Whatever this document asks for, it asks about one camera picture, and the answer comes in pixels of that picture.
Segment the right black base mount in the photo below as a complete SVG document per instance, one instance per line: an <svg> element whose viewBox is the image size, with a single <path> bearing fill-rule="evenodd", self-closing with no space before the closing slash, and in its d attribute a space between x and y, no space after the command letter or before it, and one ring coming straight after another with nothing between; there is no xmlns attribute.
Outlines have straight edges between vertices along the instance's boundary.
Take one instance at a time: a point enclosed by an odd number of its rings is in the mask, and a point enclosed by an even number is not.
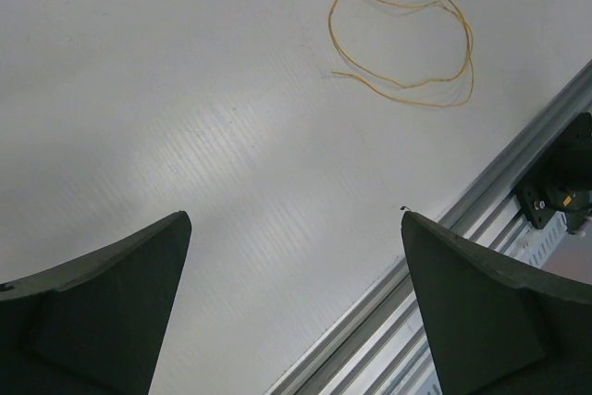
<svg viewBox="0 0 592 395"><path fill-rule="evenodd" d="M514 187L521 210L536 229L557 213L566 231L579 232L591 216L591 114L577 115Z"/></svg>

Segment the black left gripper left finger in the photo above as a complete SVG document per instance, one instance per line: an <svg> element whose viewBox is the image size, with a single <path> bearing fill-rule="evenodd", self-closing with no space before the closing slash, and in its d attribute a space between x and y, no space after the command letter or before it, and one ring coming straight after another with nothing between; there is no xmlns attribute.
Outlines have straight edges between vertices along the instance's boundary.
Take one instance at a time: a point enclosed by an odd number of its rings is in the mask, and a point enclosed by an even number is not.
<svg viewBox="0 0 592 395"><path fill-rule="evenodd" d="M178 211L2 284L2 393L148 393L190 239Z"/></svg>

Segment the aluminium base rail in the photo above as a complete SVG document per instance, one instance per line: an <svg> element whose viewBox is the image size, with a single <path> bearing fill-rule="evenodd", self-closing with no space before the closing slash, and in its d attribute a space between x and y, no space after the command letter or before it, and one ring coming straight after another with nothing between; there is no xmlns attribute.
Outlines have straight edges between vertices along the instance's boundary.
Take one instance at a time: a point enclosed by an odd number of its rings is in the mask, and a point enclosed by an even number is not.
<svg viewBox="0 0 592 395"><path fill-rule="evenodd" d="M574 235L514 187L579 114L583 68L439 221L401 220L402 259L271 388L274 394L587 394L591 288L546 270Z"/></svg>

